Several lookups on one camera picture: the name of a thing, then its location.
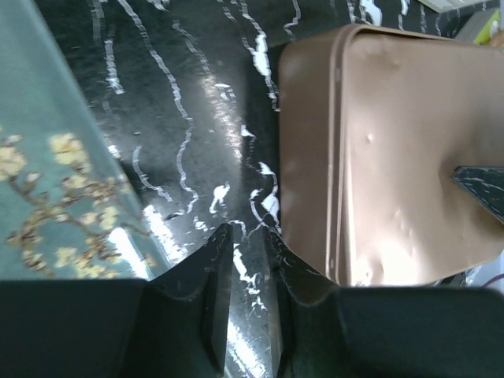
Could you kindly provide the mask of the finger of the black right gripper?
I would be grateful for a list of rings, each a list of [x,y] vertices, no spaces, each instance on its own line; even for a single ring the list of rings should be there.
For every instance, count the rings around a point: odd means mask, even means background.
[[[503,167],[459,166],[450,178],[503,222]]]

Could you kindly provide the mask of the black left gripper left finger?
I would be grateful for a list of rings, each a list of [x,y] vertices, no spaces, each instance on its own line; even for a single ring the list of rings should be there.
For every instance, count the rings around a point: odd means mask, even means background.
[[[2,282],[2,376],[223,376],[232,255],[222,224],[151,281]]]

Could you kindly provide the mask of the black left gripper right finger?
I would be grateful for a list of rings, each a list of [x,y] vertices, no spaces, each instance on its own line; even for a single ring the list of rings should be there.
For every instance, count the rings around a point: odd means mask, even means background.
[[[277,377],[500,377],[503,296],[474,287],[341,287],[262,241]]]

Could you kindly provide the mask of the rose gold tin lid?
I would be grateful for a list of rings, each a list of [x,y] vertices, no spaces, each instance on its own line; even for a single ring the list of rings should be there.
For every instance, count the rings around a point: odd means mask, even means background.
[[[451,181],[503,163],[503,54],[353,24],[279,61],[286,244],[345,286],[429,284],[496,259],[502,224]]]

